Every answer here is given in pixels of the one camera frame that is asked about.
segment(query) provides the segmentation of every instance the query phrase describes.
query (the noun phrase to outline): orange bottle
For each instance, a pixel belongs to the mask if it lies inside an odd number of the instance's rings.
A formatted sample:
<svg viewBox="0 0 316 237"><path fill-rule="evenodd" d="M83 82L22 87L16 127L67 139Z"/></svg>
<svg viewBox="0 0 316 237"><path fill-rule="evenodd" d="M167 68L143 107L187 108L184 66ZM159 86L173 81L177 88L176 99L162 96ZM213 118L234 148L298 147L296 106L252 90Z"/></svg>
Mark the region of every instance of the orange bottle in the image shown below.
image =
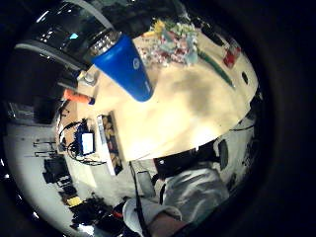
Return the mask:
<svg viewBox="0 0 316 237"><path fill-rule="evenodd" d="M70 89L65 89L63 93L63 97L69 101L75 101L75 102L85 103L89 105L94 105L96 102L96 100L93 97L80 94Z"/></svg>

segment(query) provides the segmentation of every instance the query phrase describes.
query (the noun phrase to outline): blue plastic cup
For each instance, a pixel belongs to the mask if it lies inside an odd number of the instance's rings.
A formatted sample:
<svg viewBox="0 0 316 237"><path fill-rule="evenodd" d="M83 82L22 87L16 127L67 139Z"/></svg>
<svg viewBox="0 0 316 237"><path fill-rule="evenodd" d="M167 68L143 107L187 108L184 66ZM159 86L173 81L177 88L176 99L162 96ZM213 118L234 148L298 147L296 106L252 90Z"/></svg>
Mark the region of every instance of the blue plastic cup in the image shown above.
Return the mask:
<svg viewBox="0 0 316 237"><path fill-rule="evenodd" d="M152 86L130 37L121 35L117 43L94 57L93 62L136 101L145 102L151 98Z"/></svg>

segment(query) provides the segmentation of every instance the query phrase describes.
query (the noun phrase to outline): box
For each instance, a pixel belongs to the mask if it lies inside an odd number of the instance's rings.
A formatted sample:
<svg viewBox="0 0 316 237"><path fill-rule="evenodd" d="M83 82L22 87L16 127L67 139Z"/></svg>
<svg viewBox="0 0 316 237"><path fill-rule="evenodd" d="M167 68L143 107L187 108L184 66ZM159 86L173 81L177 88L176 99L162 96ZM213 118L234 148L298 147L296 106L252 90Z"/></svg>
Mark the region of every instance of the box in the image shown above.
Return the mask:
<svg viewBox="0 0 316 237"><path fill-rule="evenodd" d="M118 133L115 130L114 116L113 114L98 116L97 122L102 143L102 147L99 151L100 156L105 157L110 174L116 176L122 170L122 164L118 147Z"/></svg>

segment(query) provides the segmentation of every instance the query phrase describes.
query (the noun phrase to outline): wooden table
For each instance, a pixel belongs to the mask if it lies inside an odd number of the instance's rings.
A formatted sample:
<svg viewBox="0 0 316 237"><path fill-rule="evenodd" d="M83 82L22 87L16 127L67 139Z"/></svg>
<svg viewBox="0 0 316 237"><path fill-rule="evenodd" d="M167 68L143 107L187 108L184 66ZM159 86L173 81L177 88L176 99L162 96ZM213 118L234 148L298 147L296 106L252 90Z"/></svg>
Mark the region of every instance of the wooden table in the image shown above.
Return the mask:
<svg viewBox="0 0 316 237"><path fill-rule="evenodd" d="M144 41L137 38L134 43L140 46ZM96 104L70 102L70 114L61 123L91 119L98 154L101 140L96 127L97 116L113 112L120 152L125 161L167 156L217 138L235 126L250 110L258 79L246 55L241 54L234 68L228 69L222 62L225 55L223 47L203 34L199 34L198 43L199 48L228 74L235 90L209 64L199 59L194 66L172 63L169 67L147 68L154 95L149 101L139 103L92 66L89 72L98 73L97 85L88 87L79 84L78 91L95 97ZM247 74L248 85L242 78L242 72Z"/></svg>

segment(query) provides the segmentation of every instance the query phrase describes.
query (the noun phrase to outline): floor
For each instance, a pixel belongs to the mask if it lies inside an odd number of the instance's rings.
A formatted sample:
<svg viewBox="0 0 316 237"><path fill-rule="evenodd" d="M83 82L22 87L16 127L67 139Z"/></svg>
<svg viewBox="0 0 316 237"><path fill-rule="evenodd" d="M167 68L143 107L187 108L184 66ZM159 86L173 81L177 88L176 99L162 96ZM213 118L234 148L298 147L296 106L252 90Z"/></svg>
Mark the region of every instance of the floor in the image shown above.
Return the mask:
<svg viewBox="0 0 316 237"><path fill-rule="evenodd" d="M252 125L254 122L244 118L233 129L243 129ZM254 136L254 128L246 130L233 131L230 130L214 142L214 150L218 155L217 144L225 139L228 146L229 160L225 169L220 170L218 163L213 163L213 168L217 169L225 184L233 189L234 186L244 176L247 166L244 163L247 155L247 144ZM115 206L122 202L123 197L134 197L134 183L127 163L123 164L123 170L117 176L111 176L107 165L90 167L66 157L70 174L74 181L74 186L78 190L79 197L85 199L92 192L104 198L109 205ZM156 168L153 160L143 160L133 162L136 172L148 170L150 175L156 174ZM161 181L155 186L156 194L159 195L163 186Z"/></svg>

